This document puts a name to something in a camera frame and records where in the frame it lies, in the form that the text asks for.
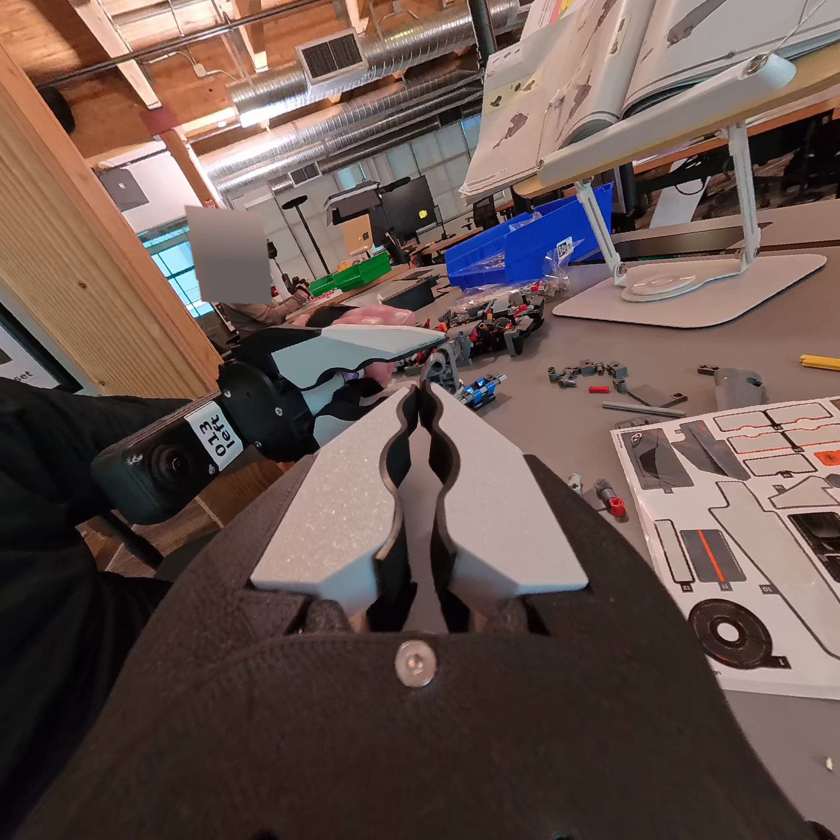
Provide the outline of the white book stand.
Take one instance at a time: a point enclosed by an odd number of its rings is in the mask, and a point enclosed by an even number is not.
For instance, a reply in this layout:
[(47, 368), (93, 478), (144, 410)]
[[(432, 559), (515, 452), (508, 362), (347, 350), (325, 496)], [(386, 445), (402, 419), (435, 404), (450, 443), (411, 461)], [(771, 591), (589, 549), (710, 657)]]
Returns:
[[(611, 280), (604, 280), (558, 305), (563, 318), (662, 326), (709, 328), (729, 322), (821, 270), (823, 255), (760, 255), (749, 140), (744, 119), (770, 109), (795, 78), (793, 63), (775, 54), (743, 61), (687, 92), (549, 154), (535, 175), (517, 185), (521, 195), (540, 194), (573, 183)], [(594, 198), (593, 175), (630, 162), (679, 140), (721, 130), (737, 176), (742, 217), (741, 255), (730, 258), (622, 260)]]

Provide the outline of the blue lego engine block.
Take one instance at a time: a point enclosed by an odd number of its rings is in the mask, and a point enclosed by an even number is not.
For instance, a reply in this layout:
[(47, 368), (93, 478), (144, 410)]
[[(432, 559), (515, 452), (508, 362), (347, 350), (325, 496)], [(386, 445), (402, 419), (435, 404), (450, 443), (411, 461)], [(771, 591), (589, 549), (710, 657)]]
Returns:
[(492, 403), (496, 399), (496, 390), (508, 377), (505, 374), (485, 374), (470, 385), (462, 385), (455, 394), (455, 399), (473, 411)]

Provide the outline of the blue plastic bin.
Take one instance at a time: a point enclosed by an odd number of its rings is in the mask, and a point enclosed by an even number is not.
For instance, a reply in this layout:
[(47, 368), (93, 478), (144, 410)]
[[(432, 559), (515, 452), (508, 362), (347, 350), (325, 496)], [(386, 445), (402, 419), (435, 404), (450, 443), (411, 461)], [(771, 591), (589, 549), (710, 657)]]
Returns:
[(601, 257), (583, 205), (569, 196), (550, 205), (538, 207), (541, 216), (512, 230), (505, 238), (506, 281), (525, 285), (543, 276), (543, 262), (550, 251), (569, 239), (576, 244), (572, 260), (587, 256)]
[(540, 218), (539, 213), (521, 213), (512, 220), (448, 248), (444, 259), (449, 284), (465, 291), (474, 287), (507, 285), (506, 239), (537, 218)]

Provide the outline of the group of grey lego connectors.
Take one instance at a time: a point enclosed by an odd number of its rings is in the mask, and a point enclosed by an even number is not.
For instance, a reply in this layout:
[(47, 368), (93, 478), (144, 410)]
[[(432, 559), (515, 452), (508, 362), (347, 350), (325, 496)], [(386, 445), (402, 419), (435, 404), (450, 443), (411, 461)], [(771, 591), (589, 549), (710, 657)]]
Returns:
[(547, 369), (549, 382), (560, 388), (571, 389), (577, 387), (579, 380), (583, 377), (608, 377), (612, 382), (609, 385), (616, 392), (624, 393), (627, 390), (627, 366), (619, 361), (602, 362), (598, 360), (582, 360), (577, 364), (557, 369), (550, 366)]

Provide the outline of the cardboard box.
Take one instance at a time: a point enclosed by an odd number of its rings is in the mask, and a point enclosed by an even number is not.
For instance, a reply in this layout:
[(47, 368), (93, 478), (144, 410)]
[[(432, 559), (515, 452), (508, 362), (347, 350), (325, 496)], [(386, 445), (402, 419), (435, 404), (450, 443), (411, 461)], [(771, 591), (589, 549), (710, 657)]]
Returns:
[(356, 259), (370, 254), (375, 242), (369, 214), (363, 213), (345, 219), (339, 226), (349, 257)]

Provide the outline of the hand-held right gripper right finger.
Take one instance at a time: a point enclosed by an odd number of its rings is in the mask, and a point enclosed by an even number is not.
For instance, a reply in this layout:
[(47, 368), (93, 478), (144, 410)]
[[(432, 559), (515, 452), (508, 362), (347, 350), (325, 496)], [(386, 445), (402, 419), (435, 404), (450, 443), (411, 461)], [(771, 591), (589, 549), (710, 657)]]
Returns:
[(430, 561), (446, 621), (589, 580), (522, 451), (436, 384), (422, 387), (428, 463), (442, 483)]

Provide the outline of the dark grey flat lego panel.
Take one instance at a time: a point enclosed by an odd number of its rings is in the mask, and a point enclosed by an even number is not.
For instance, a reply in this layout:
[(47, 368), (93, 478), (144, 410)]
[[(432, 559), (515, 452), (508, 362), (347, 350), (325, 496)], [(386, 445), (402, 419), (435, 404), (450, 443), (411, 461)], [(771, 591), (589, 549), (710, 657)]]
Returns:
[(673, 408), (688, 400), (688, 396), (683, 393), (666, 394), (648, 384), (630, 384), (626, 388), (626, 393), (637, 403), (655, 408)]

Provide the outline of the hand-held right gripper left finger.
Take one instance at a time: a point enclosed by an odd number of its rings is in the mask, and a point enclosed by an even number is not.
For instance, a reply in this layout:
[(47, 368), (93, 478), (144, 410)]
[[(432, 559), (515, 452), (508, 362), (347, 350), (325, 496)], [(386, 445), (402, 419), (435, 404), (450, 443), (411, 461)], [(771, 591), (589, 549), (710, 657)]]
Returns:
[(400, 388), (318, 451), (250, 575), (256, 589), (335, 601), (350, 616), (403, 610), (412, 580), (398, 488), (418, 396)]

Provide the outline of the ceiling vent grille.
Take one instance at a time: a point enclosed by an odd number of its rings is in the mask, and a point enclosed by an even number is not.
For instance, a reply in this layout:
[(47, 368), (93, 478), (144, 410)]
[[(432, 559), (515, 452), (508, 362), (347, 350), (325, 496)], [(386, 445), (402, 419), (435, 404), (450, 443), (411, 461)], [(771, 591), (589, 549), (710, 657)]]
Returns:
[(360, 37), (353, 28), (298, 45), (296, 54), (309, 86), (346, 74), (357, 77), (369, 68)]

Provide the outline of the black computer monitor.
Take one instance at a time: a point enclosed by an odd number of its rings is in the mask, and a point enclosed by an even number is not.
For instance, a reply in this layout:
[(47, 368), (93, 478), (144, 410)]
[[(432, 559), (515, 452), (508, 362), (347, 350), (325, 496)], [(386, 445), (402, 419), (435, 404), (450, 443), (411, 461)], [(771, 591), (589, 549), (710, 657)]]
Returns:
[(436, 203), (424, 175), (383, 185), (380, 196), (389, 229), (401, 245), (438, 225)]

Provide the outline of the silver ventilation duct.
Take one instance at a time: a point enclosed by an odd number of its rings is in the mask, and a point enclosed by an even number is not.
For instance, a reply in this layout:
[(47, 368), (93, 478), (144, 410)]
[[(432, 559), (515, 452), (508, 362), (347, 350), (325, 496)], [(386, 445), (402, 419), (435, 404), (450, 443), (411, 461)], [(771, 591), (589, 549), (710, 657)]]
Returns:
[[(443, 81), (431, 91), (433, 81)], [(294, 186), (345, 166), (354, 155), (364, 158), (437, 130), (442, 116), (455, 120), (480, 110), (477, 77), (462, 80), (422, 77), (413, 86), (393, 85), (359, 100), (281, 125), (277, 130), (204, 156), (206, 174), (225, 196), (258, 186), (289, 182)]]
[(247, 128), (473, 46), (476, 33), (467, 3), (449, 6), (383, 35), (347, 29), (296, 48), (296, 59), (277, 70), (231, 83), (227, 99)]

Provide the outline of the lego sticker sheet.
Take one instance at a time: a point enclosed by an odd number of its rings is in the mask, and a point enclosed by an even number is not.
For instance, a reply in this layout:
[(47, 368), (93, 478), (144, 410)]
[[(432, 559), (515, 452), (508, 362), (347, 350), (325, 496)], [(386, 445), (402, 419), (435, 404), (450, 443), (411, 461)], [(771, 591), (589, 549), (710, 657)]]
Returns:
[(612, 431), (647, 551), (725, 690), (839, 698), (839, 401)]

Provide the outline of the wooden post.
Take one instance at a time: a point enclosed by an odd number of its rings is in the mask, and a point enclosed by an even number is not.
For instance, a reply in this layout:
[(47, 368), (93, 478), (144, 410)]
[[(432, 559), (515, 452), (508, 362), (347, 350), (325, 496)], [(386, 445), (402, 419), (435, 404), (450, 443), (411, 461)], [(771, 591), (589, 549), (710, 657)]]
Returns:
[(2, 292), (104, 395), (195, 398), (220, 357), (1, 50)]

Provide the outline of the framed wall sign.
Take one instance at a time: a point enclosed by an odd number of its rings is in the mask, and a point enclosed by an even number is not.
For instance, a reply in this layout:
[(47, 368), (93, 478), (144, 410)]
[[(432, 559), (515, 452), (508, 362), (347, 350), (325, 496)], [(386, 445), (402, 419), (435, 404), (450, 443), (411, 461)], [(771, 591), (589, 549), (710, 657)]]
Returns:
[(46, 389), (79, 393), (83, 385), (8, 310), (1, 306), (1, 377)]

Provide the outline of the grey pointed lego panel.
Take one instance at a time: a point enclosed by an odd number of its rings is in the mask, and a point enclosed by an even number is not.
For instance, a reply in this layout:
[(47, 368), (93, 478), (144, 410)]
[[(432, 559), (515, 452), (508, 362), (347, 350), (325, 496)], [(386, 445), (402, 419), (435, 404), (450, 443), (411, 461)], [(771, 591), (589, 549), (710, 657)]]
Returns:
[(457, 362), (460, 358), (460, 349), (452, 341), (441, 343), (427, 357), (421, 371), (419, 382), (421, 384), (437, 384), (452, 396), (458, 397), (465, 386), (459, 379)]

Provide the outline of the black floor lamp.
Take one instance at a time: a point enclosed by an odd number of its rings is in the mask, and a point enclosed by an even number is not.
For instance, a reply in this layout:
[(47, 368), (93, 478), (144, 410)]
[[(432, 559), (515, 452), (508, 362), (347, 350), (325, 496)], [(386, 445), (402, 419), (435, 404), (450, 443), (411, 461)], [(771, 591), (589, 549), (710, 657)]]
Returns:
[(298, 196), (294, 196), (294, 197), (288, 199), (283, 204), (281, 204), (280, 205), (280, 210), (283, 211), (283, 212), (294, 211), (297, 214), (297, 216), (299, 218), (299, 221), (300, 221), (300, 224), (303, 226), (304, 231), (306, 232), (306, 234), (307, 234), (307, 236), (308, 236), (308, 238), (311, 242), (311, 246), (314, 248), (317, 257), (321, 262), (321, 265), (323, 267), (324, 272), (326, 274), (329, 274), (329, 273), (331, 273), (331, 269), (330, 269), (326, 259), (324, 258), (324, 255), (321, 251), (319, 243), (318, 243), (317, 239), (315, 238), (315, 236), (314, 236), (314, 234), (313, 234), (313, 232), (312, 232), (312, 230), (311, 230), (311, 228), (308, 224), (308, 221), (305, 218), (304, 213), (301, 210), (302, 206), (307, 201), (308, 201), (308, 195), (307, 194), (300, 194)]

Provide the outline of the black wall box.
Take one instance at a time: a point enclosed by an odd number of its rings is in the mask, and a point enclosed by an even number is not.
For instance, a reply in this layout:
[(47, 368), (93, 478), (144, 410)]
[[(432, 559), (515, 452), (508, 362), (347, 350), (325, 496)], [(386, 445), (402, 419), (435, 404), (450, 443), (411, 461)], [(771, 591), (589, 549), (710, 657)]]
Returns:
[(130, 169), (111, 167), (98, 169), (94, 171), (94, 174), (120, 212), (125, 213), (149, 203), (148, 197)]

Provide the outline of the lego instruction booklet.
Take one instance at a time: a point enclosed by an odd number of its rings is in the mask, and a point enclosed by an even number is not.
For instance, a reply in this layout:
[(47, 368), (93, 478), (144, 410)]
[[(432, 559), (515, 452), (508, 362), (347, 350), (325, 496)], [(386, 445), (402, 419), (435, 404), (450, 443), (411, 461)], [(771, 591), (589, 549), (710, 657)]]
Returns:
[(765, 54), (838, 41), (838, 2), (537, 2), (485, 73), (462, 197), (533, 175), (540, 161)]

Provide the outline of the partly built lego car chassis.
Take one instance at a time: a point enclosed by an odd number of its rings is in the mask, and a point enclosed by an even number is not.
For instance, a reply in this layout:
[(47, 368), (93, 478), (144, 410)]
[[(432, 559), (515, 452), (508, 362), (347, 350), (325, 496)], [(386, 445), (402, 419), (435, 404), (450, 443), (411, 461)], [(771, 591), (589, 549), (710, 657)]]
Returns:
[(502, 351), (517, 357), (525, 339), (543, 325), (544, 304), (542, 295), (520, 291), (466, 297), (439, 317), (435, 329), (448, 336), (465, 364)]

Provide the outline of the person's left forearm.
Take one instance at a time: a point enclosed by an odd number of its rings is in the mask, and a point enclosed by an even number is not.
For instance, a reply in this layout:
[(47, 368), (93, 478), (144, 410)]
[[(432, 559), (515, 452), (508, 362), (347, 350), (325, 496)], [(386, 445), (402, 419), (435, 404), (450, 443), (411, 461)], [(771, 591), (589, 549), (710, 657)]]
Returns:
[(2, 379), (2, 540), (35, 542), (107, 510), (91, 477), (92, 461), (187, 404), (70, 394)]

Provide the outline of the person's left hand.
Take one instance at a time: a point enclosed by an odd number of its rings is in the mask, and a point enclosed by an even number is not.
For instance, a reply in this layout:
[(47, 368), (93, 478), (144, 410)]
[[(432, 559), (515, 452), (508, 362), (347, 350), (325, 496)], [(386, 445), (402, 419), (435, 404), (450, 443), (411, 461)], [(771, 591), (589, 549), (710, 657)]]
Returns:
[[(417, 320), (413, 311), (376, 304), (363, 308), (352, 308), (334, 322), (334, 324), (337, 323), (415, 327)], [(395, 364), (393, 362), (374, 361), (370, 362), (360, 375), (363, 378), (373, 380), (385, 390), (391, 383), (394, 368)]]

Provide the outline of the grey cylindrical lego panel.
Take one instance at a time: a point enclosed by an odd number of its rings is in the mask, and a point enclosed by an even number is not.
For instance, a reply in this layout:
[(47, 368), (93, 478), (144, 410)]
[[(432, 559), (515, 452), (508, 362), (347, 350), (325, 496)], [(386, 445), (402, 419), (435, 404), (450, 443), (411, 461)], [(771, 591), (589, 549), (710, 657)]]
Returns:
[(761, 374), (737, 367), (720, 367), (713, 373), (718, 411), (768, 404)]

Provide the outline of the long grey lego axle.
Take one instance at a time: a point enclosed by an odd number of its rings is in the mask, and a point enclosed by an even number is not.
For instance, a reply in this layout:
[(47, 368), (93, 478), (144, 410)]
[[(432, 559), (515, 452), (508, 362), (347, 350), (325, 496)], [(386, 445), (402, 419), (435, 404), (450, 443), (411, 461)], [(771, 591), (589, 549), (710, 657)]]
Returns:
[(602, 408), (608, 411), (620, 412), (620, 413), (632, 413), (632, 414), (640, 414), (646, 416), (653, 416), (653, 417), (666, 417), (666, 418), (683, 418), (687, 417), (687, 412), (678, 408), (674, 407), (662, 407), (662, 406), (647, 406), (643, 404), (637, 403), (624, 403), (624, 402), (612, 402), (612, 401), (604, 401), (602, 403)]

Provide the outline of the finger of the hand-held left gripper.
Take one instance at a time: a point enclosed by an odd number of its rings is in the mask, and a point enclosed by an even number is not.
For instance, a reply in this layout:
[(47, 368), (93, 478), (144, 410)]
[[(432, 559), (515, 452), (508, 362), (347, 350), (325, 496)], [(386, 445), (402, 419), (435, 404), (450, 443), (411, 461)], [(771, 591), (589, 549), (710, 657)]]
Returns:
[(373, 362), (395, 362), (437, 347), (441, 332), (407, 325), (332, 324), (323, 328), (280, 327), (294, 343), (273, 350), (276, 377), (300, 392), (334, 391), (344, 384), (343, 373), (357, 372)]
[(313, 454), (392, 396), (377, 380), (361, 373), (336, 373), (323, 385), (306, 390), (303, 398), (313, 418), (303, 452)]

